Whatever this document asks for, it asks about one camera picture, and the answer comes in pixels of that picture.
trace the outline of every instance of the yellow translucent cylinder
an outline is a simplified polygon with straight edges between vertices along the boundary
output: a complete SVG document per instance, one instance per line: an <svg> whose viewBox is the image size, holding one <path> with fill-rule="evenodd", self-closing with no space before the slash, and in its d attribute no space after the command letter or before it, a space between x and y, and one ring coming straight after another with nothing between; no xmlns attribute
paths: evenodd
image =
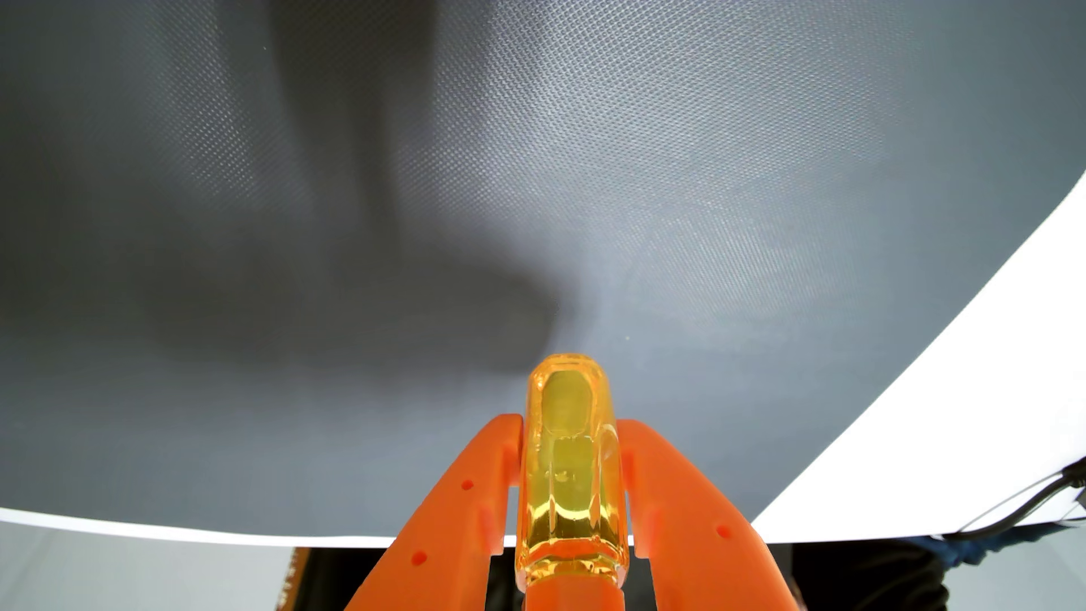
<svg viewBox="0 0 1086 611"><path fill-rule="evenodd" d="M557 574L621 586L626 493L607 377L583 355L547 357L528 379L517 585Z"/></svg>

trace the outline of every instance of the gray textured surface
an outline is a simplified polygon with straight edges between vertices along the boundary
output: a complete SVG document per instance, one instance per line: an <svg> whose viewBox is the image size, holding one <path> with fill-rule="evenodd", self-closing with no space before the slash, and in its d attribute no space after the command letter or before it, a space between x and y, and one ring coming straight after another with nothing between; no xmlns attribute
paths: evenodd
<svg viewBox="0 0 1086 611"><path fill-rule="evenodd" d="M1086 165L1078 2L61 4L0 9L0 507L392 534L583 352L753 519Z"/></svg>

